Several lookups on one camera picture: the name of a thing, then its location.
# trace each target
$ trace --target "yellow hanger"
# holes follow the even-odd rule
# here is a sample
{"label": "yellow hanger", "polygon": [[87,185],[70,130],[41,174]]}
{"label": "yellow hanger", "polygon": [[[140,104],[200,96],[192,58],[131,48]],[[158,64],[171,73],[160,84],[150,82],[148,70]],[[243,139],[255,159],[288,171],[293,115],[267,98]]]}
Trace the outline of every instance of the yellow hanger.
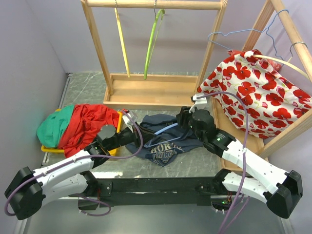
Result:
{"label": "yellow hanger", "polygon": [[280,60],[278,58],[272,58],[272,57],[269,57],[269,56],[265,56],[265,55],[254,55],[254,57],[256,58],[264,58],[264,59],[271,59],[271,60],[274,60],[274,61],[277,61],[277,62],[280,62],[280,63],[283,63],[291,68],[293,68],[294,70],[296,70],[297,72],[299,72],[300,74],[302,74],[303,76],[305,76],[306,78],[309,79],[308,75],[302,71],[301,69],[297,68],[296,66],[292,65],[291,63],[289,62],[286,62],[286,61],[283,61],[283,60]]}
{"label": "yellow hanger", "polygon": [[115,0],[115,5],[116,5],[115,15],[116,15],[116,20],[117,20],[117,27],[118,27],[118,32],[119,32],[119,38],[120,38],[120,43],[121,43],[123,59],[125,60],[127,75],[130,78],[129,64],[128,64],[128,59],[127,59],[127,54],[126,54],[126,47],[125,47],[125,42],[123,41],[123,35],[122,35],[121,24],[120,24],[120,20],[119,20],[119,13],[117,10],[117,1],[116,0]]}

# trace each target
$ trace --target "clothes hanger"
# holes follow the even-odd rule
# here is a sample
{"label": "clothes hanger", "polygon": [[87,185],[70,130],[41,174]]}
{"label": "clothes hanger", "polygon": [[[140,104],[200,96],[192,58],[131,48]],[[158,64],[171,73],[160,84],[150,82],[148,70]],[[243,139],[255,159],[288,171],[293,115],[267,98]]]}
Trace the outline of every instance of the clothes hanger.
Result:
{"label": "clothes hanger", "polygon": [[[269,28],[271,27],[271,25],[273,24],[275,18],[276,18],[277,15],[278,15],[280,12],[282,12],[282,11],[287,11],[287,12],[289,12],[287,9],[283,9],[283,10],[280,10],[279,12],[277,12],[276,15],[274,16],[272,22],[271,22],[271,23],[269,24],[269,26],[266,27],[263,31],[258,31],[258,30],[255,30],[255,29],[244,29],[244,30],[240,30],[240,31],[229,32],[229,33],[227,33],[227,34],[223,34],[222,32],[214,32],[214,33],[210,33],[210,34],[208,35],[208,41],[210,41],[210,42],[212,42],[212,43],[215,43],[215,44],[217,44],[217,45],[220,45],[220,46],[222,46],[222,47],[224,47],[224,48],[226,48],[226,49],[228,49],[228,50],[231,50],[231,48],[229,48],[229,47],[226,47],[226,46],[224,46],[224,45],[222,45],[222,44],[220,44],[220,43],[217,43],[216,41],[210,40],[209,37],[210,37],[212,34],[221,34],[221,35],[223,35],[223,36],[226,37],[226,36],[228,36],[228,35],[230,35],[230,34],[233,34],[233,33],[240,33],[240,32],[246,32],[246,31],[256,31],[256,32],[259,32],[259,33],[263,33],[263,32],[266,31],[266,34],[267,34],[269,37],[271,37],[272,40],[273,40],[273,47],[274,47],[274,49],[275,49],[275,56],[282,58],[281,56],[278,56],[278,55],[277,55],[277,49],[276,49],[276,46],[275,46],[274,38],[273,38],[270,34],[268,34],[268,30],[269,30]],[[255,58],[271,59],[271,60],[280,62],[280,63],[282,63],[282,64],[285,64],[285,65],[287,65],[287,66],[293,68],[294,70],[296,70],[297,72],[299,72],[300,74],[302,74],[304,77],[309,78],[308,75],[307,75],[304,71],[302,71],[302,70],[299,69],[298,67],[296,67],[296,66],[292,65],[291,63],[289,63],[289,61],[290,61],[290,60],[292,59],[292,57],[293,57],[293,53],[292,53],[291,48],[292,48],[295,44],[297,44],[297,43],[303,43],[303,44],[306,45],[306,43],[301,42],[301,41],[298,41],[298,42],[295,42],[294,44],[292,44],[291,47],[290,47],[290,52],[291,52],[291,55],[292,55],[292,56],[291,56],[291,58],[290,58],[287,62],[284,61],[283,58],[282,58],[282,60],[280,60],[280,59],[272,58],[272,57],[269,57],[269,56],[266,56],[266,55],[253,55],[253,56],[254,56]]]}
{"label": "clothes hanger", "polygon": [[[160,9],[160,10],[158,11],[158,13],[156,14],[156,2],[157,2],[157,0],[155,0],[155,2],[154,2],[155,21],[154,21],[154,24],[153,24],[153,27],[152,27],[152,32],[151,32],[151,36],[150,36],[150,41],[149,41],[149,43],[148,43],[148,48],[147,48],[147,54],[146,54],[146,60],[145,60],[145,68],[144,68],[144,79],[147,78],[147,72],[148,72],[148,68],[149,68],[149,66],[150,66],[151,57],[152,57],[152,54],[153,54],[153,51],[154,51],[156,39],[157,39],[159,30],[160,30],[160,26],[161,26],[161,23],[162,23],[162,19],[163,19],[164,14],[165,14],[165,10],[164,10],[164,9]],[[156,29],[157,22],[158,22],[158,19],[159,19],[159,16],[160,16],[160,15],[161,15],[161,20],[160,20],[160,24],[159,24],[159,27],[158,27],[158,30],[157,30],[157,33],[156,33],[156,36],[155,36],[154,44],[153,44],[153,47],[152,47],[152,42],[153,42],[153,38],[154,38],[154,33],[155,33],[155,29]]]}
{"label": "clothes hanger", "polygon": [[123,41],[123,35],[122,35],[119,13],[118,13],[118,8],[117,8],[117,0],[115,0],[115,5],[116,5],[115,15],[116,15],[116,20],[117,20],[117,27],[118,27],[118,32],[119,32],[119,38],[120,38],[120,43],[121,43],[123,60],[125,61],[127,76],[128,76],[128,78],[130,78],[130,70],[129,70],[129,64],[128,64],[128,59],[127,59],[125,42]]}

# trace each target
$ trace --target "wooden rack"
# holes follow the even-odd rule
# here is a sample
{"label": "wooden rack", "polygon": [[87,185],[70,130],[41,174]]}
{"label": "wooden rack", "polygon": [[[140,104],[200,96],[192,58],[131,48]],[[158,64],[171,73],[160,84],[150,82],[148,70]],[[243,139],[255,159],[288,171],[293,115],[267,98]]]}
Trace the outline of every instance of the wooden rack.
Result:
{"label": "wooden rack", "polygon": [[[203,63],[198,76],[168,76],[168,75],[148,75],[144,80],[143,75],[131,74],[128,78],[126,74],[110,74],[97,26],[92,13],[92,7],[116,7],[115,0],[81,0],[90,33],[97,51],[97,56],[101,64],[107,89],[104,104],[115,108],[146,109],[146,110],[179,110],[181,106],[191,106],[190,96],[196,92],[196,88],[202,83],[214,44],[208,42]],[[217,15],[214,20],[212,32],[220,29],[227,0],[217,2],[209,1],[182,1],[182,0],[118,0],[118,8],[154,8],[157,9],[191,9],[191,10],[216,10]],[[268,23],[274,10],[276,12],[285,9],[281,0],[266,0],[253,28],[262,31]],[[290,18],[288,12],[283,11],[278,14],[291,43],[303,42],[296,26]],[[253,49],[260,33],[251,31],[242,48],[243,51]],[[217,34],[211,36],[211,40],[216,40]],[[302,43],[293,46],[312,81],[312,57],[307,47]],[[225,116],[222,107],[214,99],[212,101],[214,118],[217,127],[226,130],[238,140],[242,141],[244,133],[236,129],[235,126]],[[262,158],[267,158],[286,143],[290,142],[301,133],[312,127],[312,110],[305,113],[300,119],[280,133],[272,141],[264,146],[263,140],[249,135],[247,147],[257,153]],[[222,161],[222,166],[233,171],[238,168],[227,161]]]}

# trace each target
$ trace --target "floral bag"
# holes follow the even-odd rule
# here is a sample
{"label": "floral bag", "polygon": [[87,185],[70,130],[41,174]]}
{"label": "floral bag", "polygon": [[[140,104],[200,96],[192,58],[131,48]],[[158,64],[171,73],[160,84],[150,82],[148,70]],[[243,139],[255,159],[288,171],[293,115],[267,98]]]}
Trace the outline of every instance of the floral bag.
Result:
{"label": "floral bag", "polygon": [[[249,133],[260,138],[274,137],[312,107],[312,98],[282,77],[258,50],[232,55],[221,62],[197,88],[199,93],[227,91],[236,94],[246,105]],[[213,95],[225,115],[245,130],[243,107],[226,94]]]}

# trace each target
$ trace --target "yellow tray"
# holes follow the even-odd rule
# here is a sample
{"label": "yellow tray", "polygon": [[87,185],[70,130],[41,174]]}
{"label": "yellow tray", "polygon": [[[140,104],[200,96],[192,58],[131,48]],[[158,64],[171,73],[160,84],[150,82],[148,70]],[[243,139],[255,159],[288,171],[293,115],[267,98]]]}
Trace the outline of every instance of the yellow tray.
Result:
{"label": "yellow tray", "polygon": [[[122,112],[119,112],[119,120],[118,120],[118,126],[117,126],[117,133],[120,132],[120,128],[121,128],[121,121],[122,121]],[[46,148],[44,145],[41,146],[41,151],[43,152],[49,152],[49,153],[55,153],[55,154],[63,154],[64,150],[59,150],[59,149],[54,149],[54,148]],[[117,149],[113,149],[111,151],[109,151],[111,156],[115,156],[117,154]]]}

